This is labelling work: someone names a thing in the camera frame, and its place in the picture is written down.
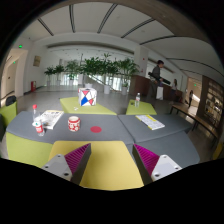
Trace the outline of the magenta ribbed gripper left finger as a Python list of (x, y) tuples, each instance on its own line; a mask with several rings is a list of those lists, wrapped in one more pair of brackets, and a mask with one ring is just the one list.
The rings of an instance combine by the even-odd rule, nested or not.
[(66, 155), (56, 154), (42, 169), (79, 185), (90, 155), (91, 144), (88, 143)]

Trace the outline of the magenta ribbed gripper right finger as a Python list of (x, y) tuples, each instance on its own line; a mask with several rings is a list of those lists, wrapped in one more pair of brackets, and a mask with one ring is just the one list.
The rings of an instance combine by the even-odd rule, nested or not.
[(159, 156), (137, 144), (133, 145), (132, 154), (144, 185), (181, 170), (181, 167), (168, 155)]

